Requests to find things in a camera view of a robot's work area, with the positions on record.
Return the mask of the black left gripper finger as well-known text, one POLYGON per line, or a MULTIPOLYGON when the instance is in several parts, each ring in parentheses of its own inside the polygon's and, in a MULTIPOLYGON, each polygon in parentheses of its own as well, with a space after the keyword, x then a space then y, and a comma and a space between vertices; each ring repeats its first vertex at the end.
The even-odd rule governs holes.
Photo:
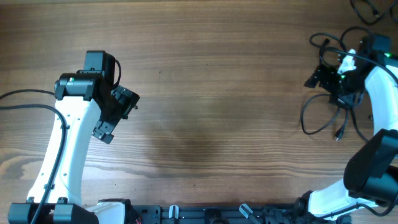
POLYGON ((133 109, 138 109, 137 102, 140 96, 123 86, 118 86, 111 94, 116 99, 116 115, 119 119, 128 119, 128 115, 133 109))
POLYGON ((115 127, 117 126, 117 121, 106 122, 106 121, 98 121, 94 127, 92 132, 92 136, 100 141, 110 144, 114 138, 112 132, 114 131, 115 127))

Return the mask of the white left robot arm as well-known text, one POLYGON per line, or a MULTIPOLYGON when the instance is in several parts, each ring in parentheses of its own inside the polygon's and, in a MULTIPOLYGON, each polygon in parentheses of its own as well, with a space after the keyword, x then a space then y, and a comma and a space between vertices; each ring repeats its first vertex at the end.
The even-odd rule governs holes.
POLYGON ((9 223, 139 223, 128 199, 105 199, 84 208, 81 180, 92 136, 109 144, 139 95, 100 71, 64 73, 55 83, 55 119, 45 158, 24 203, 12 203, 9 223))

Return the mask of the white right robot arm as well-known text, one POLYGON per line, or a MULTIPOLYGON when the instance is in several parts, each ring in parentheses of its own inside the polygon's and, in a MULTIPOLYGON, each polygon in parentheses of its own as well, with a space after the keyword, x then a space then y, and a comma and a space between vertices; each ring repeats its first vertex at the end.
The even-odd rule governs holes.
POLYGON ((292 219, 309 223, 335 222, 343 215, 365 208, 375 216, 388 215, 397 206, 397 56, 390 53, 391 40, 368 34, 358 50, 328 46, 330 36, 318 46, 320 54, 341 55, 338 65, 321 61, 305 87, 326 90, 329 102, 345 110, 357 126, 355 109, 368 95, 373 136, 349 160, 343 178, 329 187, 306 193, 292 210, 292 219))

